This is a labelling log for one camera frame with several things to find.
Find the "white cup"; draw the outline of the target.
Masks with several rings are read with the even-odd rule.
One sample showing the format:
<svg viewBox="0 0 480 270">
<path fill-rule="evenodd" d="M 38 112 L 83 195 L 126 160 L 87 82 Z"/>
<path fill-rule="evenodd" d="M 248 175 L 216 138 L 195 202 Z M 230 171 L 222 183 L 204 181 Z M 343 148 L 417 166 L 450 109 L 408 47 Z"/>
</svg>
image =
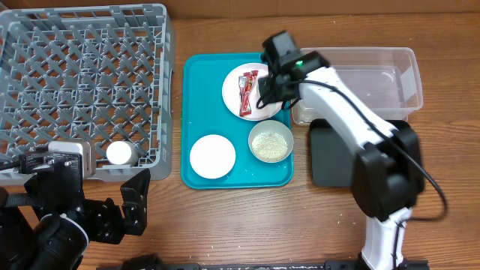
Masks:
<svg viewBox="0 0 480 270">
<path fill-rule="evenodd" d="M 132 142 L 115 141 L 106 149 L 106 158 L 113 165 L 133 166 L 139 159 L 139 154 Z"/>
</svg>

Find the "pink bowl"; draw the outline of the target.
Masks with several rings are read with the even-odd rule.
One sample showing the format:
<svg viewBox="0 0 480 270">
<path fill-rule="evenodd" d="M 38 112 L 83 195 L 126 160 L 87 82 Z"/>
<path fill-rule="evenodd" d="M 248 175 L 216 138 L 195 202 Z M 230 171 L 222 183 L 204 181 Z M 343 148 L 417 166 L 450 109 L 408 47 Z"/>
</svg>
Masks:
<svg viewBox="0 0 480 270">
<path fill-rule="evenodd" d="M 236 162 L 236 150 L 224 136 L 210 134 L 198 139 L 190 150 L 193 171 L 205 179 L 227 175 Z"/>
</svg>

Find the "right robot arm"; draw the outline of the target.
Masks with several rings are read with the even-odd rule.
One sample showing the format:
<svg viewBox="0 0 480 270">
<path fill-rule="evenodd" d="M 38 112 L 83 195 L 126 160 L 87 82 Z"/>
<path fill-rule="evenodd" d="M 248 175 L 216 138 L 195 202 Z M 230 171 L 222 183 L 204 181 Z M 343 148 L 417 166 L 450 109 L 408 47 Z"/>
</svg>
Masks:
<svg viewBox="0 0 480 270">
<path fill-rule="evenodd" d="M 317 51 L 304 54 L 288 31 L 267 38 L 261 59 L 267 76 L 259 79 L 258 108 L 307 101 L 353 154 L 351 191 L 367 217 L 363 269 L 403 269 L 406 223 L 425 189 L 419 138 L 371 111 Z"/>
</svg>

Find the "grey bowl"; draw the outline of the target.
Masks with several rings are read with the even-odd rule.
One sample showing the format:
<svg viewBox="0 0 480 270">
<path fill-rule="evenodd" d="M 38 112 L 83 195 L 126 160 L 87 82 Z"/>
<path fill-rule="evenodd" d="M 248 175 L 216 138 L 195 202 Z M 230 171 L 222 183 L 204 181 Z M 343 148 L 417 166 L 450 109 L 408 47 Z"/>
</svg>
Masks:
<svg viewBox="0 0 480 270">
<path fill-rule="evenodd" d="M 291 130 L 285 124 L 283 124 L 282 122 L 275 121 L 275 120 L 261 121 L 252 128 L 252 130 L 250 131 L 249 137 L 248 137 L 248 145 L 249 145 L 249 148 L 250 148 L 251 152 L 252 152 L 251 143 L 252 143 L 253 138 L 257 134 L 260 134 L 262 132 L 279 133 L 287 141 L 288 146 L 289 146 L 289 152 L 287 153 L 286 157 L 284 157 L 280 161 L 285 160 L 292 153 L 293 145 L 294 145 L 294 139 L 293 139 L 293 134 L 292 134 Z M 267 161 L 264 161 L 264 160 L 260 160 L 260 161 L 266 162 L 266 163 L 277 163 L 277 162 L 267 162 Z"/>
</svg>

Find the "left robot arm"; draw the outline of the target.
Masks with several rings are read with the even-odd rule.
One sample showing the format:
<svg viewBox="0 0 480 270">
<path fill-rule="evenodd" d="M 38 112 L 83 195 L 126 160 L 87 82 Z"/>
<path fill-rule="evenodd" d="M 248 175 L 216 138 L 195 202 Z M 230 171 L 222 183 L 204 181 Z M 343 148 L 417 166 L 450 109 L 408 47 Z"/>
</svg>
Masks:
<svg viewBox="0 0 480 270">
<path fill-rule="evenodd" d="M 31 176 L 22 193 L 1 189 L 2 269 L 77 269 L 91 242 L 117 245 L 146 229 L 148 169 L 121 186 L 122 205 L 86 199 L 81 154 L 31 152 L 1 169 Z"/>
</svg>

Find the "pile of rice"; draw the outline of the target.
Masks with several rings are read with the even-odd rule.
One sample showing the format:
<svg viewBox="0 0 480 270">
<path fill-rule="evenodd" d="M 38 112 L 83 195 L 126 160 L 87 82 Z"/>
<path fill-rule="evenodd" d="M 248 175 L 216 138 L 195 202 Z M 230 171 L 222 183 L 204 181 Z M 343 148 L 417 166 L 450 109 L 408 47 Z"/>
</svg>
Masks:
<svg viewBox="0 0 480 270">
<path fill-rule="evenodd" d="M 262 132 L 257 134 L 251 143 L 253 154 L 260 160 L 278 162 L 287 156 L 289 146 L 279 133 Z"/>
</svg>

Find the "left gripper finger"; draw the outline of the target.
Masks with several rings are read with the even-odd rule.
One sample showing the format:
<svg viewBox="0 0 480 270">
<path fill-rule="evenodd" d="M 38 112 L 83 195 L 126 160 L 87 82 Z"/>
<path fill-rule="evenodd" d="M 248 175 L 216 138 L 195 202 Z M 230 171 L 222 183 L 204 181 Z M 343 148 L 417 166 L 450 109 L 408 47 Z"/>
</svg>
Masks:
<svg viewBox="0 0 480 270">
<path fill-rule="evenodd" d="M 19 173 L 33 174 L 24 184 L 48 205 L 73 205 L 83 199 L 81 154 L 35 152 L 19 156 Z"/>
<path fill-rule="evenodd" d="M 120 188 L 124 200 L 121 208 L 124 213 L 125 234 L 141 236 L 146 229 L 147 195 L 150 180 L 150 170 L 144 169 L 126 181 Z"/>
</svg>

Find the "red snack wrapper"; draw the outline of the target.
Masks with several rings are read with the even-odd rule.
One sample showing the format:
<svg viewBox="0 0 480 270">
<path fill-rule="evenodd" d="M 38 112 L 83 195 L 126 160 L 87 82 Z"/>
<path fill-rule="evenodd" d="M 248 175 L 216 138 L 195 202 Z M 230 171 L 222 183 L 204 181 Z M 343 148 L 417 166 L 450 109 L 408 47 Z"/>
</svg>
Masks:
<svg viewBox="0 0 480 270">
<path fill-rule="evenodd" d="M 238 77 L 238 87 L 240 96 L 239 115 L 241 117 L 251 114 L 250 95 L 254 88 L 254 83 L 257 81 L 258 70 L 252 70 L 243 73 Z"/>
</svg>

